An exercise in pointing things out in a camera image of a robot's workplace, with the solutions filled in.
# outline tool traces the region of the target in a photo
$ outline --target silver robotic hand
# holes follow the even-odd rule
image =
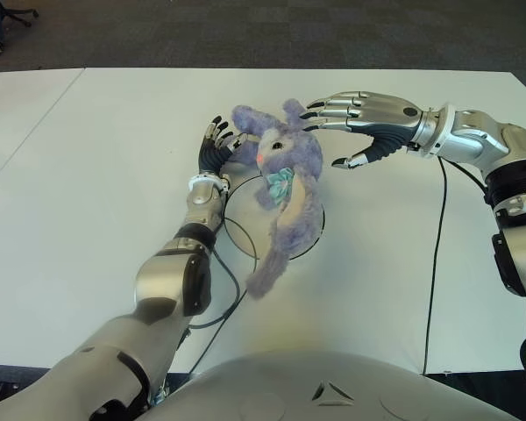
[[[305,130],[364,133],[372,145],[336,168],[355,168],[380,160],[402,146],[429,158],[477,167],[487,184],[485,201],[500,228],[493,236],[495,261],[506,288],[526,296],[526,129],[493,120],[485,112],[421,110],[395,96],[343,92],[308,105]]]
[[[423,112],[405,99],[373,92],[342,92],[318,99],[308,105],[302,118],[311,118],[306,131],[315,129],[363,133],[373,143],[350,158],[339,158],[331,164],[352,169],[381,160],[406,146],[414,138]]]
[[[221,120],[203,137],[181,228],[137,274],[135,311],[107,322],[39,381],[2,401],[0,420],[131,420],[150,407],[189,321],[210,303],[210,254],[228,184],[219,173],[245,139],[220,137],[227,126]]]

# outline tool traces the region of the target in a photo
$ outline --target plush toy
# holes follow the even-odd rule
[[[279,208],[269,230],[269,251],[246,281],[248,292],[255,298],[273,287],[288,260],[312,246],[322,230],[323,208],[316,189],[322,172],[322,149],[316,137],[302,129],[299,116],[304,107],[289,99],[283,110],[286,124],[244,105],[232,112],[236,127],[257,136],[259,142],[245,142],[231,160],[257,165],[265,180],[265,186],[255,194],[257,201],[268,210]]]

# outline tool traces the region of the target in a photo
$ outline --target bunny ear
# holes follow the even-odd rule
[[[245,133],[262,137],[269,129],[283,128],[284,124],[265,112],[254,110],[246,105],[238,105],[231,112],[231,119],[236,127]]]
[[[291,98],[282,105],[282,109],[287,113],[287,123],[291,129],[301,130],[304,127],[304,120],[300,118],[300,114],[306,109],[301,103]]]

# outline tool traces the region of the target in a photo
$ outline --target black cable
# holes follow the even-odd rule
[[[440,209],[440,218],[438,220],[438,232],[437,242],[435,244],[435,251],[432,257],[432,278],[430,281],[430,299],[429,299],[429,316],[427,318],[427,334],[424,341],[424,362],[423,362],[423,375],[427,373],[427,360],[429,359],[429,336],[430,336],[430,319],[432,316],[432,299],[435,292],[435,280],[437,279],[437,257],[438,257],[438,246],[440,246],[440,235],[442,233],[442,223],[444,221],[444,211],[446,210],[446,197],[448,196],[448,177],[446,176],[446,169],[442,159],[438,157],[438,163],[442,170],[442,176],[444,180],[444,193],[442,196],[442,207]]]
[[[520,345],[520,362],[524,367],[524,371],[526,371],[526,339]]]
[[[484,185],[482,182],[480,182],[475,175],[470,173],[467,169],[465,169],[461,165],[457,164],[456,162],[452,162],[452,161],[448,161],[448,160],[445,160],[445,161],[448,162],[453,167],[457,168],[458,171],[462,172],[467,177],[469,177],[473,182],[475,182],[478,185],[478,187],[481,189],[481,191],[483,191],[484,195],[487,193],[487,186]]]
[[[256,178],[259,178],[260,175],[256,175],[252,178],[249,178],[243,182],[241,182],[229,195],[228,195],[228,200],[230,200],[230,197],[232,197],[232,195],[240,188],[242,187],[244,184],[246,184],[247,182],[250,182],[251,180],[254,180]],[[250,242],[252,243],[252,249],[254,250],[254,253],[255,252],[255,245],[253,244],[253,241],[252,241],[252,238],[250,237],[250,235],[247,233],[247,231],[244,229],[244,227],[240,224],[238,224],[236,221],[234,221],[233,219],[230,219],[230,218],[227,218],[227,217],[224,217],[224,220],[227,220],[229,222],[232,222],[233,224],[235,224],[242,232],[244,232],[244,234],[246,235],[246,237],[250,240]],[[220,225],[216,228],[215,230],[215,234],[217,234],[219,231],[220,231],[220,228],[222,228],[222,225],[224,225],[224,221],[222,223],[220,223]],[[219,318],[215,318],[214,320],[211,320],[207,323],[203,323],[201,325],[189,325],[188,326],[188,329],[193,329],[193,330],[199,330],[199,329],[206,329],[207,327],[211,327],[213,325],[215,325],[216,323],[218,322],[221,322],[225,319],[226,315],[227,314],[231,314],[233,312],[233,309],[235,308],[234,306],[237,305],[237,302],[239,300],[239,293],[240,293],[240,287],[239,287],[239,282],[238,282],[238,279],[236,278],[236,276],[234,276],[234,274],[230,271],[230,269],[226,266],[226,264],[222,261],[222,259],[220,258],[220,256],[218,255],[217,253],[217,250],[215,249],[214,250],[214,256],[217,258],[218,260],[218,263],[220,263],[220,266],[222,267],[222,269],[224,269],[226,271],[226,273],[228,274],[228,276],[231,278],[232,282],[234,282],[234,286],[236,287],[236,298],[234,299],[234,301],[232,302],[231,306],[228,307],[228,309],[222,314],[222,316],[220,316]],[[257,255],[255,255],[255,267],[253,268],[253,272],[255,272],[255,268],[257,267]],[[188,337],[188,333],[185,334],[183,336],[183,338],[181,338],[181,342],[180,344],[183,342],[183,340],[185,340],[185,338]]]
[[[233,219],[230,219],[230,218],[224,218],[224,219],[226,221],[232,222],[235,226],[237,226],[247,236],[247,239],[249,239],[249,242],[251,243],[252,250],[253,250],[253,272],[255,272],[255,269],[257,269],[257,250],[255,248],[255,243],[253,242],[252,237],[247,233],[247,231],[245,230],[245,228],[242,225],[240,225],[239,223],[237,223]],[[224,318],[222,320],[222,323],[218,326],[218,329],[214,332],[214,335],[212,335],[212,338],[210,339],[209,344],[204,348],[203,353],[198,358],[198,360],[196,361],[195,365],[189,370],[188,378],[191,377],[191,375],[193,374],[195,369],[201,363],[201,361],[203,360],[204,356],[207,354],[207,352],[209,351],[210,347],[212,346],[212,344],[214,343],[215,339],[217,338],[218,333],[220,333],[220,331],[222,330],[222,328],[224,327],[224,325],[226,324],[226,322],[228,321],[230,316],[234,313],[234,311],[237,309],[237,307],[242,303],[242,301],[244,300],[246,292],[247,291],[245,290],[244,293],[242,294],[242,296],[239,298],[239,300],[237,302],[235,302],[231,306],[230,311],[227,312],[228,314],[223,315]]]
[[[189,329],[205,329],[207,327],[211,327],[215,325],[218,322],[223,321],[228,314],[231,314],[231,312],[235,308],[236,303],[239,301],[240,288],[239,288],[238,278],[236,278],[236,276],[231,272],[230,268],[228,268],[228,266],[226,266],[226,264],[222,261],[216,249],[214,249],[212,253],[214,254],[214,257],[218,260],[218,263],[220,263],[220,266],[222,266],[222,269],[226,271],[231,281],[234,282],[234,286],[236,287],[236,298],[234,298],[234,301],[231,304],[231,306],[228,307],[228,309],[219,318],[215,318],[214,320],[211,320],[210,322],[207,322],[207,323],[203,323],[201,325],[189,325],[188,326]]]

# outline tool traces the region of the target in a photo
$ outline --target black joint cover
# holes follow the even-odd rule
[[[206,225],[191,223],[182,226],[179,231],[174,235],[175,239],[194,239],[210,251],[214,248],[214,244],[217,242],[216,234]]]

